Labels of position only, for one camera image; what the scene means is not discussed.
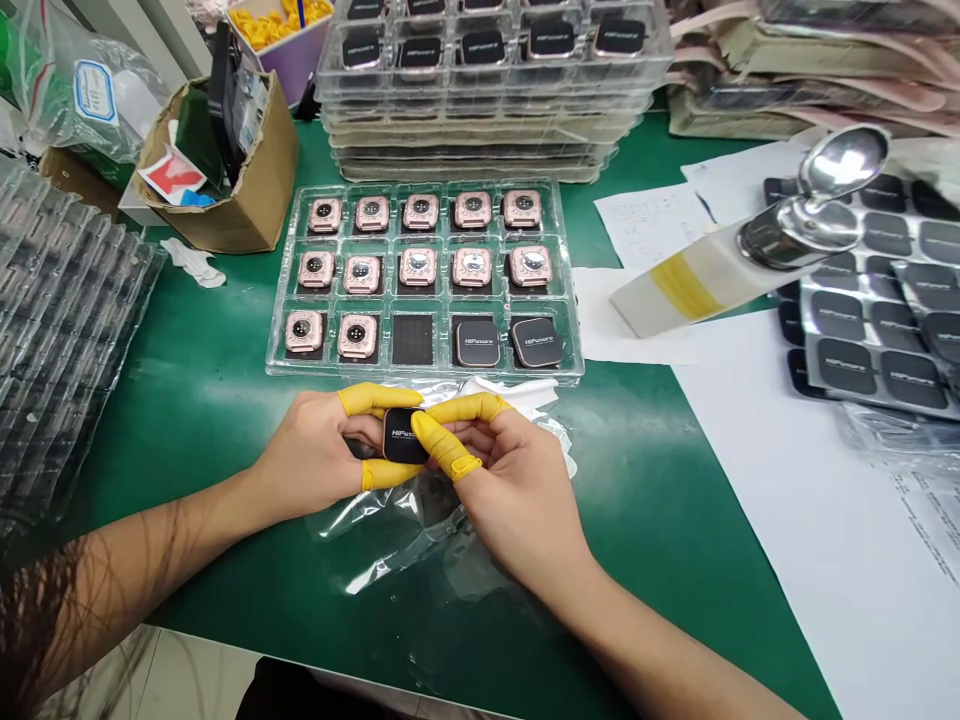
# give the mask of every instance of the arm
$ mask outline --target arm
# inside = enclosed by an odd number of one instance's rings
[[[243,538],[416,475],[416,465],[361,462],[343,438],[378,446],[382,426],[368,413],[422,400],[412,390],[370,383],[340,393],[301,393],[253,467],[77,540],[73,552],[63,553],[75,558],[70,582],[53,582],[49,572],[40,573],[41,583],[44,575],[48,582],[39,595],[54,586],[64,594],[39,678],[30,688],[35,699],[46,698],[97,662],[198,570]],[[28,613],[29,604],[23,606],[21,612]]]
[[[586,645],[638,712],[663,720],[802,717],[603,571],[549,432],[486,393],[417,413],[413,429],[454,481],[489,550]]]

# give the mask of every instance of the purple container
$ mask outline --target purple container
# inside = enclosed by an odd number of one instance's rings
[[[280,87],[283,88],[284,97],[287,99],[287,106],[292,107],[300,102],[310,73],[317,69],[329,24],[330,17],[326,17],[309,25],[296,35],[291,35],[264,48],[259,53],[247,44],[239,30],[234,28],[234,33],[240,39],[243,54],[253,60],[260,70],[265,73],[271,70],[277,71]]]

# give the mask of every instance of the paper document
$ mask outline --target paper document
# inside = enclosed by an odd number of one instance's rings
[[[674,373],[845,720],[953,720],[960,593],[830,403],[789,388],[773,311],[690,329]]]
[[[695,363],[696,348],[687,328],[640,340],[610,303],[610,293],[639,274],[638,270],[621,268],[573,269],[583,356],[587,360],[645,365]]]
[[[687,183],[594,200],[624,267],[645,272],[712,228]]]
[[[794,178],[808,148],[801,143],[775,142],[722,155],[680,170],[710,208],[721,227],[753,217],[766,208],[763,181]]]
[[[960,482],[915,471],[889,472],[910,522],[940,570],[960,588]]]

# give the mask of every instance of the cardboard box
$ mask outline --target cardboard box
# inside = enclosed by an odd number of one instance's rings
[[[58,190],[79,195],[86,205],[99,208],[104,215],[117,221],[117,203],[120,191],[110,185],[78,155],[67,148],[47,148],[38,168],[43,177]]]
[[[137,197],[136,188],[133,187],[133,178],[130,178],[130,182],[127,183],[117,209],[140,227],[167,227],[167,221]]]
[[[137,168],[150,167],[163,157],[164,144],[169,142],[167,123],[179,117],[180,103],[190,87],[202,82],[204,79],[191,80],[170,98],[143,144]],[[276,73],[270,73],[268,83],[260,133],[229,198],[203,208],[169,205],[140,173],[134,174],[137,197],[200,250],[231,255],[269,252],[283,232],[293,196],[300,139]]]

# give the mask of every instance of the hand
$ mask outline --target hand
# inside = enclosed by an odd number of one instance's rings
[[[490,393],[415,413],[412,426],[454,481],[484,544],[514,577],[548,605],[575,592],[571,580],[596,561],[560,441]]]
[[[415,390],[361,383],[339,393],[297,395],[260,459],[243,471],[250,504],[263,513],[263,525],[319,512],[345,497],[400,485],[420,465],[359,460],[344,438],[373,448],[383,440],[384,408],[416,407]]]

